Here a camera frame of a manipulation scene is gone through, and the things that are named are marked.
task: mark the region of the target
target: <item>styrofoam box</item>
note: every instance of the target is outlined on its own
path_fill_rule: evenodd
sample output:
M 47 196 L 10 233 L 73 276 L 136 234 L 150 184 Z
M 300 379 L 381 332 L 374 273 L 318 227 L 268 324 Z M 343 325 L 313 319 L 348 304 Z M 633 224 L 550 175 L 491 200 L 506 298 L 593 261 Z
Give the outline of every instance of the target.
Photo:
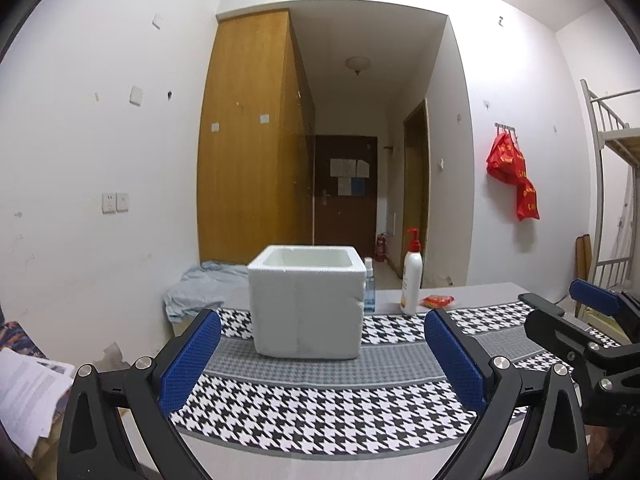
M 258 353 L 358 356 L 366 269 L 353 247 L 268 246 L 248 268 Z

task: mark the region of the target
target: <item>wooden wardrobe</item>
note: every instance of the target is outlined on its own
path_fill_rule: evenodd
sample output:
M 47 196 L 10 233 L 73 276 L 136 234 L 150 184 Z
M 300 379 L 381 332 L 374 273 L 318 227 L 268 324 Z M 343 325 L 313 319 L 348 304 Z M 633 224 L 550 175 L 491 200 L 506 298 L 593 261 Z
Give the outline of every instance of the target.
M 289 11 L 220 22 L 200 121 L 201 261 L 311 244 L 314 122 Z

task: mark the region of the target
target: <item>white wall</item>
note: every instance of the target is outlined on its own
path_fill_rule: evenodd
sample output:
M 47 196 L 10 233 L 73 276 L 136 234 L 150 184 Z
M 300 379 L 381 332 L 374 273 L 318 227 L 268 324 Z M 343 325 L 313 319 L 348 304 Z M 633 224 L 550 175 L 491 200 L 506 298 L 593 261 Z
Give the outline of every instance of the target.
M 596 173 L 593 136 L 587 106 L 582 96 L 580 79 L 585 79 L 597 95 L 614 94 L 640 88 L 640 54 L 605 4 L 593 9 L 560 30 L 556 37 L 569 63 L 575 88 L 580 99 L 584 119 L 584 133 L 589 150 L 591 206 L 589 232 L 595 231 Z M 631 126 L 640 126 L 640 94 L 615 98 L 607 104 Z M 621 218 L 630 221 L 625 189 L 629 177 L 629 165 L 609 148 L 602 151 L 604 174 L 604 209 L 600 259 L 614 257 L 616 238 L 624 230 L 619 227 Z
M 396 213 L 396 236 L 389 258 L 399 268 L 404 207 L 403 121 L 427 99 L 430 142 L 430 210 L 426 234 L 427 286 L 464 285 L 468 271 L 474 207 L 474 156 L 465 73 L 451 23 L 447 20 L 435 63 L 425 57 L 388 107 L 394 146 L 389 179 L 389 212 Z M 445 161 L 443 170 L 438 163 Z
M 388 145 L 384 104 L 358 100 L 321 100 L 315 104 L 317 135 L 351 135 L 378 138 L 376 232 L 385 232 L 389 155 L 384 150 L 384 146 Z
M 574 276 L 575 239 L 587 228 L 589 208 L 587 145 L 571 74 L 552 31 L 499 0 L 477 0 L 456 17 L 476 161 L 467 282 L 508 278 L 557 301 Z M 539 221 L 518 222 L 515 188 L 486 174 L 495 122 L 516 128 Z
M 218 15 L 233 16 L 288 1 L 295 0 L 221 0 Z M 455 32 L 474 147 L 467 283 L 512 281 L 557 300 L 574 273 L 575 238 L 588 224 L 589 170 L 580 108 L 555 35 L 500 0 L 372 1 L 447 14 Z M 498 25 L 500 17 L 503 27 Z M 530 179 L 539 193 L 539 222 L 518 223 L 514 189 L 486 176 L 484 161 L 496 121 L 518 129 Z M 460 142 L 468 143 L 469 135 L 462 131 Z M 465 156 L 452 158 L 448 167 L 457 168 L 465 161 Z
M 198 261 L 218 3 L 44 0 L 0 64 L 0 302 L 53 359 L 116 341 L 132 362 L 168 338 L 162 294 Z M 108 191 L 128 192 L 130 212 L 103 215 Z

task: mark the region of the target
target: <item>blue gripper pad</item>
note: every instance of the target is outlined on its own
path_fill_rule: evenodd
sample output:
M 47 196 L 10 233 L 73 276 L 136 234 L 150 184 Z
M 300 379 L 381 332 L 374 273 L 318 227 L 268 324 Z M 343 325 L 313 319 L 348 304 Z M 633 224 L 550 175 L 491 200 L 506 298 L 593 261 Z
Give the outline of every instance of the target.
M 216 312 L 210 312 L 160 381 L 158 406 L 164 416 L 180 410 L 220 342 L 222 325 Z
M 486 409 L 484 377 L 449 327 L 432 310 L 424 318 L 424 339 L 453 387 L 460 404 L 478 416 Z
M 574 280 L 569 286 L 569 295 L 572 300 L 590 306 L 605 316 L 613 316 L 620 309 L 615 294 L 584 280 Z

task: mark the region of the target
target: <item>door frame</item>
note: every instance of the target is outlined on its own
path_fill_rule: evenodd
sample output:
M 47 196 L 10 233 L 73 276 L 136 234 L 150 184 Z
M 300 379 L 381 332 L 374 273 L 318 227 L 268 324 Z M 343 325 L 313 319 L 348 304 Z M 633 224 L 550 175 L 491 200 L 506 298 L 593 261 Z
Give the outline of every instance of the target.
M 411 227 L 415 227 L 408 225 L 408 211 L 410 205 L 407 200 L 407 196 L 409 195 L 408 191 L 412 187 L 413 179 L 410 178 L 411 169 L 407 164 L 407 124 L 411 121 L 415 121 L 419 116 L 421 116 L 424 120 L 424 142 L 422 144 L 422 204 L 420 205 L 420 248 L 422 260 L 424 261 L 424 255 L 426 251 L 426 240 L 427 240 L 427 232 L 429 229 L 429 201 L 430 201 L 430 190 L 431 190 L 431 161 L 430 161 L 430 142 L 429 142 L 429 121 L 428 121 L 428 112 L 427 112 L 427 101 L 423 99 L 414 110 L 407 115 L 407 117 L 402 122 L 402 130 L 404 133 L 404 152 L 402 158 L 403 165 L 403 174 L 404 174 L 404 187 L 403 187 L 403 197 L 402 197 L 402 237 L 401 237 L 401 248 L 400 248 L 400 269 L 404 267 L 404 257 L 407 253 L 407 247 L 409 243 L 409 235 L 407 234 L 407 229 Z

